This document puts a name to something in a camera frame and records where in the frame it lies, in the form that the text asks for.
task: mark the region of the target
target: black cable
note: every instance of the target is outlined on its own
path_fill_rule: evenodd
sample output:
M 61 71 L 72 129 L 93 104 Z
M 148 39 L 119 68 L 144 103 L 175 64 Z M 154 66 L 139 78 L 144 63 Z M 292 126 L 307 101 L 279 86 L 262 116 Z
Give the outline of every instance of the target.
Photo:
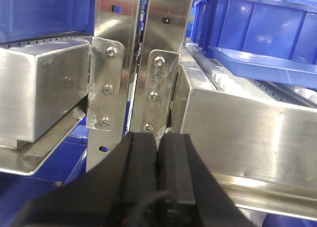
M 175 200 L 175 198 L 172 196 L 172 194 L 169 191 L 158 191 L 153 195 L 150 195 L 146 199 L 144 199 L 142 202 L 140 202 L 139 205 L 137 205 L 129 214 L 126 222 L 126 227 L 143 227 L 146 226 L 147 220 L 146 220 L 146 212 L 147 210 L 156 204 L 157 201 L 165 200 L 168 201 L 169 204 L 175 209 L 175 215 L 179 217 L 179 219 L 183 223 L 187 223 L 187 219 L 185 215 L 180 210 L 179 204 Z

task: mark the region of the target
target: hex socket screw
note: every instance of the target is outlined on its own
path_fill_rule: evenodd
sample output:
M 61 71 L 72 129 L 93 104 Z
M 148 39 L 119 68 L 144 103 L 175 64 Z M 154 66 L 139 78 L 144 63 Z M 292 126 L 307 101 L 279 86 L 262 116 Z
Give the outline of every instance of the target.
M 145 132 L 151 132 L 151 131 L 153 131 L 153 126 L 151 124 L 147 123 L 144 125 L 143 130 Z
M 118 49 L 113 47 L 113 46 L 110 46 L 108 47 L 107 49 L 107 55 L 110 57 L 110 58 L 116 58 L 117 55 L 118 55 Z
M 154 65 L 155 65 L 157 68 L 160 68 L 160 67 L 164 66 L 164 65 L 165 65 L 165 59 L 164 59 L 164 57 L 162 57 L 162 56 L 157 56 L 157 57 L 155 57 L 155 59 L 154 59 Z
M 102 117 L 99 121 L 100 125 L 102 125 L 103 127 L 107 127 L 110 125 L 110 120 L 108 117 Z
M 157 101 L 159 99 L 159 94 L 157 92 L 154 92 L 152 91 L 150 94 L 149 94 L 149 99 L 151 101 Z
M 105 85 L 103 87 L 103 91 L 105 94 L 112 94 L 113 93 L 113 86 L 112 85 Z

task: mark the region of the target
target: metal beam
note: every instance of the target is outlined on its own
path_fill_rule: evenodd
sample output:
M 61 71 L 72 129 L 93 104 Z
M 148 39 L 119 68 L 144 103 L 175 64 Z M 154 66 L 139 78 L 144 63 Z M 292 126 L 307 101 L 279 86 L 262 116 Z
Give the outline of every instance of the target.
M 103 107 L 106 113 L 108 108 L 111 108 L 114 112 L 112 119 L 115 119 L 115 121 L 110 122 L 111 126 L 108 131 L 89 130 L 87 170 L 103 160 L 122 139 L 130 74 L 136 57 L 136 48 L 138 47 L 136 35 L 140 17 L 140 2 L 141 0 L 96 0 L 94 36 L 121 43 L 124 47 L 124 55 L 122 67 L 119 66 L 106 71 L 104 78 L 108 80 L 100 80 L 100 84 L 98 84 L 100 88 L 108 85 L 116 90 L 113 91 L 114 94 L 117 93 L 116 99 L 104 101 L 99 105 Z M 107 147 L 109 152 L 101 152 L 99 150 L 101 146 Z
M 181 52 L 191 6 L 192 0 L 149 0 L 131 131 L 151 132 L 157 139 L 165 133 L 178 68 L 171 73 L 159 73 L 168 58 L 163 54 L 151 58 L 151 54 L 153 50 Z M 150 65 L 156 66 L 156 74 L 152 74 Z
M 238 207 L 317 220 L 317 110 L 217 91 L 182 62 L 172 130 L 190 134 Z

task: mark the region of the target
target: metal mounting plate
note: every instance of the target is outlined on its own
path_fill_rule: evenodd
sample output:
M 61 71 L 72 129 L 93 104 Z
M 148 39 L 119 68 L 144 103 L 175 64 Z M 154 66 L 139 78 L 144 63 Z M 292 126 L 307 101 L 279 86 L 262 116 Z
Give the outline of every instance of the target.
M 92 39 L 87 127 L 111 131 L 115 126 L 124 47 L 121 43 Z
M 152 132 L 162 137 L 166 129 L 171 91 L 175 83 L 180 54 L 164 50 L 151 51 L 148 59 L 147 76 L 142 93 L 135 94 L 138 106 L 132 112 L 133 130 Z

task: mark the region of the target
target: vertical metal post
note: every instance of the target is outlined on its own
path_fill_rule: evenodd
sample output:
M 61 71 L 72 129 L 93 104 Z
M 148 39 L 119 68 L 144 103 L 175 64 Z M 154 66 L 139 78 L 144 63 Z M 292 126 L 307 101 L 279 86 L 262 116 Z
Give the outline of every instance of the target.
M 96 127 L 89 130 L 87 170 L 94 167 L 108 155 L 108 152 L 100 151 L 100 147 L 106 147 L 111 151 L 122 139 L 130 73 L 132 62 L 135 58 L 135 47 L 137 47 L 136 35 L 139 25 L 140 3 L 141 0 L 96 0 L 94 36 L 120 42 L 124 47 L 124 55 L 122 68 L 117 68 L 117 70 L 121 71 L 119 73 L 119 86 L 117 82 L 115 82 L 117 78 L 113 79 L 113 83 L 115 83 L 113 85 L 108 79 L 107 84 L 98 86 L 99 88 L 105 88 L 106 91 L 103 94 L 105 96 L 104 102 L 102 102 L 101 99 L 105 112 L 107 111 L 107 106 L 116 108 L 115 114 L 113 115 L 115 121 L 107 120 L 107 117 L 105 117 L 104 123 L 111 124 L 108 129 Z M 111 51 L 107 52 L 106 50 L 107 48 L 105 48 L 105 57 L 109 56 L 107 53 L 111 53 Z M 112 76 L 113 73 L 109 70 L 109 75 L 105 75 L 105 78 L 111 78 Z M 113 93 L 108 92 L 108 94 L 106 94 L 108 91 L 107 86 L 110 90 L 111 88 L 119 88 L 119 91 L 113 91 Z M 109 103 L 108 98 L 114 94 L 117 96 L 117 99 L 111 99 L 111 103 Z
M 157 139 L 165 133 L 178 71 L 171 58 L 181 52 L 191 7 L 192 0 L 149 0 L 132 111 L 133 132 L 151 132 Z

